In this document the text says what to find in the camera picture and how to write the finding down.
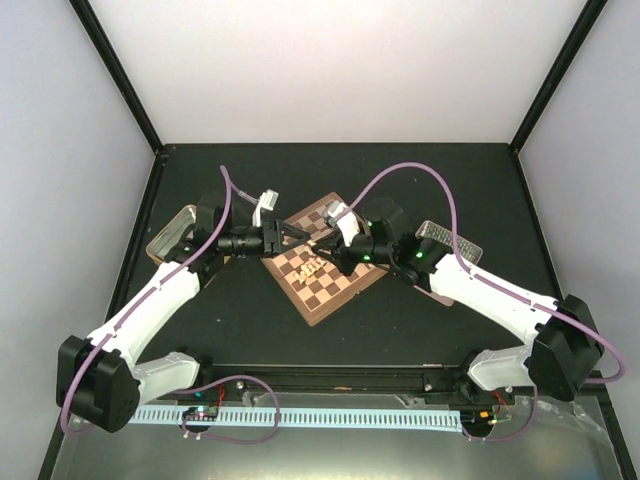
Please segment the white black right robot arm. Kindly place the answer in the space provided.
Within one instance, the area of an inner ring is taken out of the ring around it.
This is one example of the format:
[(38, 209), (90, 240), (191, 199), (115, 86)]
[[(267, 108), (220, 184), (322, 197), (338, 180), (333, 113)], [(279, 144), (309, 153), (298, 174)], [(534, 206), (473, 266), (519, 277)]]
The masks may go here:
[(479, 268), (479, 246), (430, 220), (412, 227), (388, 198), (371, 202), (362, 217), (334, 200), (322, 218), (331, 231), (312, 250), (341, 274), (365, 264), (386, 267), (422, 293), (460, 303), (520, 340), (518, 347), (471, 356), (454, 379), (457, 396), (467, 403), (500, 388), (530, 386), (570, 402), (604, 354), (602, 343), (585, 331), (593, 316), (582, 299), (536, 294)]

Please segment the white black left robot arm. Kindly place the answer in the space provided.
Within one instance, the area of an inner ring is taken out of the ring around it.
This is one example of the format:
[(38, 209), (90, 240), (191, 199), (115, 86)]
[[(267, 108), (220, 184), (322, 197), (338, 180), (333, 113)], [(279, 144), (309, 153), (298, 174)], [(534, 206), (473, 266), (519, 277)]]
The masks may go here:
[(309, 240), (299, 227), (262, 218), (276, 200), (276, 192), (265, 191), (248, 225), (234, 225), (230, 197), (217, 206), (203, 196), (174, 217), (149, 245), (159, 264), (145, 287), (104, 325), (84, 338), (70, 336), (60, 346), (56, 402), (65, 425), (76, 416), (116, 432), (152, 400), (181, 391), (202, 399), (213, 391), (215, 376), (207, 355), (180, 348), (145, 363), (139, 358), (228, 258), (273, 258)]

